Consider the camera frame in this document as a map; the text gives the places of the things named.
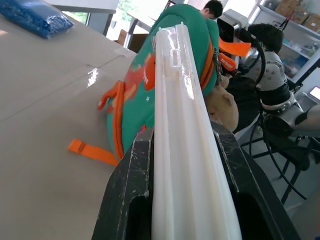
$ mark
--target white plastic profile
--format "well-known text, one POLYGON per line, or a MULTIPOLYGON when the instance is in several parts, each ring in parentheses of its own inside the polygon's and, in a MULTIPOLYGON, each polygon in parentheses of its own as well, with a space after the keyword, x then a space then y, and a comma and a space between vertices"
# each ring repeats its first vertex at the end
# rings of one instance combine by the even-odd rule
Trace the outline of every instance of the white plastic profile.
POLYGON ((188 28, 156 35, 153 240, 241 240, 188 28))

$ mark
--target chair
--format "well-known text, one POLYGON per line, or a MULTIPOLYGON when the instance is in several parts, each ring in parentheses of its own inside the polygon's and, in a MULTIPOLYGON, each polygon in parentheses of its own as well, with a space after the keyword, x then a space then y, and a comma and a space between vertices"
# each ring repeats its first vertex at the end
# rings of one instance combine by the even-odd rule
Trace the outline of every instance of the chair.
MULTIPOLYGON (((295 166, 294 174, 290 180, 290 183, 292 185, 296 183, 301 171, 306 171, 309 169, 310 167, 309 154, 314 153, 317 157, 320 156, 320 151, 313 149, 315 144, 316 145, 319 144, 319 142, 314 138, 310 138, 310 142, 307 147, 302 147, 302 146, 298 146, 298 143, 299 143, 298 138, 296 139, 296 141, 293 141, 290 138, 276 136, 270 132, 267 133, 267 137, 268 137, 269 145, 271 147, 271 152, 279 153, 284 158, 287 159, 282 170, 283 174, 286 173, 290 163, 292 163, 295 166)), ((256 143, 261 140, 264 140, 264 138, 263 137, 257 138, 253 140, 252 143, 256 143)), ((250 143, 247 142, 242 144, 241 146, 244 147, 248 144, 250 143)), ((252 156, 252 158, 257 159, 266 155, 269 155, 268 151, 255 154, 252 156)), ((285 204, 291 190, 292 190, 291 186, 288 186, 287 189, 285 190, 281 199, 282 204, 285 204)))

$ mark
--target floor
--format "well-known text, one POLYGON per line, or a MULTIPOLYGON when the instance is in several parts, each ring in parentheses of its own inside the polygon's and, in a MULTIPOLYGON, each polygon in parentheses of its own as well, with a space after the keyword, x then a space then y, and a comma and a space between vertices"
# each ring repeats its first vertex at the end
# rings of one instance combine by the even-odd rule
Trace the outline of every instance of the floor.
MULTIPOLYGON (((262 137, 262 134, 258 131, 255 132, 253 139, 262 137)), ((249 140, 248 134, 246 136, 243 136, 240 139, 240 143, 245 143, 249 140)), ((244 149, 249 152, 249 146, 245 146, 244 149)), ((267 151, 266 144, 263 141, 253 143, 252 145, 252 154, 258 154, 267 151)), ((278 163, 279 167, 283 169, 286 159, 281 156, 279 153, 274 153, 274 158, 276 162, 278 163)), ((257 164, 263 169, 266 176, 268 177, 269 181, 271 182, 274 191, 279 199, 282 198, 283 194, 285 193, 288 184, 285 182, 285 180, 280 179, 279 172, 277 168, 275 167, 274 163, 271 160, 271 157, 269 155, 259 157, 256 159, 257 164)), ((302 171, 294 184, 296 189, 301 192, 306 198, 308 198, 312 193, 317 191, 319 189, 319 168, 320 166, 315 163, 314 160, 310 163, 310 168, 307 171, 302 171)), ((285 176, 288 180, 290 180, 294 174, 295 166, 293 164, 290 164, 285 176)), ((284 208, 290 218, 293 217, 295 212, 298 210, 298 208, 302 205, 304 200, 298 196, 294 191, 291 191, 288 199, 286 200, 284 204, 284 208)))

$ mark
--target white table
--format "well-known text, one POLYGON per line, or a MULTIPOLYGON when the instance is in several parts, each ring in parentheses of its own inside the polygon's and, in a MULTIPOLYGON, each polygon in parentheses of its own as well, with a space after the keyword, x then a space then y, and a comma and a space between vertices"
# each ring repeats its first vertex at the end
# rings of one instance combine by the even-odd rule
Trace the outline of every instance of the white table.
POLYGON ((0 239, 91 239, 114 167, 67 148, 108 149, 96 109, 133 59, 120 47, 80 23, 45 40, 0 17, 0 239))
POLYGON ((134 30, 136 26, 139 26, 140 28, 150 32, 152 26, 155 24, 155 20, 148 16, 137 14, 136 12, 133 12, 133 11, 129 11, 127 14, 131 17, 131 21, 130 21, 129 31, 125 36, 125 40, 123 44, 125 48, 128 48, 131 43, 132 36, 134 34, 134 30))

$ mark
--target plush toy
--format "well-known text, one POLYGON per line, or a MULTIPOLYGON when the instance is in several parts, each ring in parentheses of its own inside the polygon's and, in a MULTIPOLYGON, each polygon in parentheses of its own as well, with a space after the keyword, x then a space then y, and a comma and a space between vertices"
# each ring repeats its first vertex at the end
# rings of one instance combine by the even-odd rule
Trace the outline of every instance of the plush toy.
POLYGON ((228 85, 229 78, 221 76, 221 81, 204 98, 204 102, 210 121, 220 123, 233 131, 238 125, 239 111, 234 96, 225 90, 228 85))

